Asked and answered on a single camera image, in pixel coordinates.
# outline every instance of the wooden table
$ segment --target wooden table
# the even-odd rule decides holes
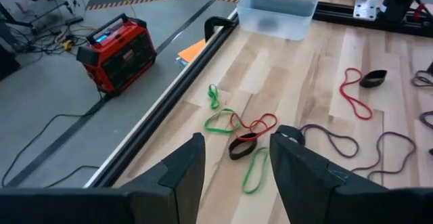
[[[321,1],[353,3],[353,0]],[[233,108],[246,122],[271,112],[277,115],[279,124],[300,127],[315,123],[354,137],[361,150],[349,160],[337,154],[321,131],[311,130],[306,135],[308,148],[347,169],[376,161],[375,143],[384,131],[407,135],[416,141],[417,152],[404,171],[398,175],[375,175],[373,180],[389,188],[432,187],[433,157],[427,151],[433,148],[433,131],[423,126],[418,116],[433,110],[433,93],[416,89],[410,83],[414,72],[425,70],[432,60],[433,39],[422,37],[313,21],[305,40],[287,41],[237,27],[115,186],[148,170],[194,132],[201,132],[206,139],[206,174],[198,223],[289,222],[269,162],[265,185],[253,195],[243,194],[241,185],[250,157],[230,160],[227,145],[233,136],[204,130],[204,121],[216,112],[210,109],[207,96],[209,84],[215,84],[221,108]],[[363,74],[377,69],[388,71],[385,83],[378,88],[360,89],[358,85],[345,88],[349,95],[373,109],[371,120],[356,118],[338,92],[344,71],[349,67],[358,68]],[[228,127],[228,119],[222,116],[214,125]],[[271,132],[258,140],[259,146],[269,145]],[[343,152],[353,152],[351,143],[336,142]],[[383,161],[376,169],[386,170],[398,169],[411,150],[405,140],[394,136],[386,137],[381,148]],[[252,181],[256,181],[259,169],[256,167]]]

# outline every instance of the black rubber band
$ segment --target black rubber band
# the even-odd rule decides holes
[[[250,138],[250,137],[256,137],[256,136],[257,136],[256,133],[247,133],[245,135],[242,135],[241,137]],[[236,149],[237,146],[239,146],[243,143],[249,143],[250,146],[242,152],[233,153],[233,150]],[[257,147],[257,139],[252,140],[252,141],[241,141],[241,140],[235,139],[235,141],[231,142],[229,145],[230,159],[239,160],[240,158],[251,154],[256,147]]]
[[[365,75],[361,81],[359,81],[359,86],[364,88],[377,87],[384,83],[387,73],[388,72],[386,70],[371,71]]]

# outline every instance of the rubber band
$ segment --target rubber band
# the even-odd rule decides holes
[[[348,82],[348,72],[349,71],[357,72],[359,74],[359,79]],[[357,116],[357,118],[362,119],[362,120],[371,119],[373,117],[373,110],[369,106],[364,104],[363,102],[347,95],[346,92],[344,92],[345,86],[353,85],[354,83],[358,83],[363,78],[361,71],[356,69],[356,68],[347,68],[346,71],[344,71],[344,76],[345,76],[344,82],[340,85],[340,94],[342,95],[342,97],[344,97],[344,99],[346,99],[350,103],[350,105],[352,106],[353,112],[355,113],[355,116]],[[360,105],[361,107],[364,107],[368,111],[369,116],[361,116],[357,112],[357,108],[355,107],[355,103]]]
[[[213,132],[213,133],[232,133],[235,130],[238,130],[240,127],[239,121],[236,122],[236,124],[232,126],[232,129],[219,129],[219,128],[212,128],[209,127],[210,122],[212,122],[214,119],[218,118],[222,113],[235,113],[234,110],[230,109],[230,108],[224,108],[221,111],[217,112],[216,114],[214,114],[213,116],[211,116],[208,120],[206,120],[206,122],[204,122],[204,128],[209,131],[209,132]]]
[[[210,108],[215,110],[219,107],[218,88],[216,85],[209,85],[208,96],[210,97]]]
[[[246,185],[248,184],[248,180],[250,179],[252,169],[254,168],[254,163],[256,162],[256,157],[259,154],[265,155],[263,158],[263,162],[262,162],[262,169],[260,171],[260,180],[258,181],[256,187],[254,187],[251,190],[248,190],[248,189],[246,189]],[[242,191],[245,194],[253,194],[253,193],[257,192],[257,190],[263,185],[263,182],[265,181],[265,177],[266,177],[266,161],[267,161],[268,156],[269,156],[269,151],[268,151],[268,148],[266,148],[266,147],[262,147],[262,148],[257,149],[255,151],[255,153],[252,155],[251,161],[250,161],[250,166],[248,166],[248,171],[246,172],[245,177],[244,177],[244,181],[242,182]]]
[[[271,126],[268,126],[268,124],[264,122],[263,119],[266,118],[266,117],[271,117],[271,118],[274,119],[274,123],[273,123]],[[265,134],[267,131],[271,130],[271,129],[272,129],[273,127],[275,127],[275,125],[277,125],[277,123],[278,123],[278,119],[277,119],[276,115],[274,115],[274,114],[272,114],[272,113],[265,113],[265,114],[263,114],[259,119],[257,119],[257,120],[253,120],[253,121],[251,122],[250,126],[248,126],[248,125],[245,125],[244,122],[242,122],[241,118],[239,117],[239,115],[238,115],[236,112],[233,112],[233,114],[232,114],[231,117],[230,117],[230,126],[231,126],[232,129],[237,129],[237,128],[236,128],[236,125],[234,124],[234,120],[235,120],[235,119],[236,119],[236,122],[240,123],[241,126],[243,126],[243,128],[245,128],[245,129],[249,129],[251,133],[256,133],[256,136],[254,136],[254,137],[242,137],[242,136],[239,136],[239,135],[236,133],[236,130],[233,130],[234,133],[235,133],[235,135],[236,135],[236,138],[237,138],[238,140],[240,140],[240,141],[252,141],[252,140],[255,140],[255,139],[257,139],[258,137],[260,137],[261,135]],[[263,129],[262,131],[259,131],[259,132],[254,132],[253,129],[254,129],[254,128],[255,128],[259,123],[260,123],[260,124],[263,124],[263,125],[265,126],[265,129]]]

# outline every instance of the metal bracket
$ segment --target metal bracket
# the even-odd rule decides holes
[[[374,21],[377,16],[377,0],[355,0],[353,17],[356,19]]]

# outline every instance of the plastic container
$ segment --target plastic container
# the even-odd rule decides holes
[[[308,34],[319,0],[241,0],[241,29],[300,41]]]

